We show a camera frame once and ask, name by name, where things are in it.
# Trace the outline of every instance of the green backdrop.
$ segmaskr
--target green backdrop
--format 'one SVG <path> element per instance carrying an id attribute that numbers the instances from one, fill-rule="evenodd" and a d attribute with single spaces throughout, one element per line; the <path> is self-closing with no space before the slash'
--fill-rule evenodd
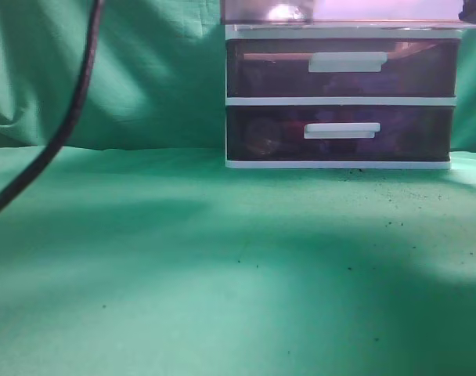
<path id="1" fill-rule="evenodd" d="M 91 0 L 0 0 L 0 146 L 42 145 L 63 117 Z M 89 101 L 69 144 L 223 146 L 218 0 L 109 0 Z M 476 31 L 460 53 L 453 148 L 476 151 Z"/>

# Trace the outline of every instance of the plastic drawer unit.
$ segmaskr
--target plastic drawer unit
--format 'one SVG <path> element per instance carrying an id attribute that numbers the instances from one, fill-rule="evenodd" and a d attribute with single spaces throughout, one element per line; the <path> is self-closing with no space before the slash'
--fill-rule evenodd
<path id="1" fill-rule="evenodd" d="M 462 4 L 223 2 L 226 165 L 449 168 Z"/>

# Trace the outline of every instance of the clear plastic box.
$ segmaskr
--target clear plastic box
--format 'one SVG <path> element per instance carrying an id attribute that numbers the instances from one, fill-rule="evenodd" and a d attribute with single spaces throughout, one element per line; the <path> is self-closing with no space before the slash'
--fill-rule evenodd
<path id="1" fill-rule="evenodd" d="M 462 11 L 463 0 L 222 0 L 224 24 L 473 27 Z"/>
<path id="2" fill-rule="evenodd" d="M 454 97 L 459 39 L 233 40 L 228 97 Z"/>

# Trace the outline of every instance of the green fabric surface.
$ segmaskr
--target green fabric surface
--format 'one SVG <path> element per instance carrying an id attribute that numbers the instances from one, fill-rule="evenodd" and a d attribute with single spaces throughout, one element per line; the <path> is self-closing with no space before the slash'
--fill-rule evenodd
<path id="1" fill-rule="evenodd" d="M 0 376 L 476 376 L 476 154 L 222 159 L 66 148 L 0 216 Z"/>
<path id="2" fill-rule="evenodd" d="M 42 145 L 55 131 L 90 5 L 0 0 L 0 146 Z M 218 0 L 108 0 L 89 101 L 69 144 L 223 148 L 218 20 Z M 476 31 L 463 41 L 457 92 L 453 148 L 476 152 Z"/>

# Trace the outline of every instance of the drawer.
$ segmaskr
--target drawer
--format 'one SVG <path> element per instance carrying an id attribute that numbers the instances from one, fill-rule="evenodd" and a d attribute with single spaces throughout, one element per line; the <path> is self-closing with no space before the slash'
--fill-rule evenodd
<path id="1" fill-rule="evenodd" d="M 228 107 L 229 161 L 449 161 L 453 107 Z"/>
<path id="2" fill-rule="evenodd" d="M 458 39 L 227 41 L 228 97 L 454 97 Z"/>

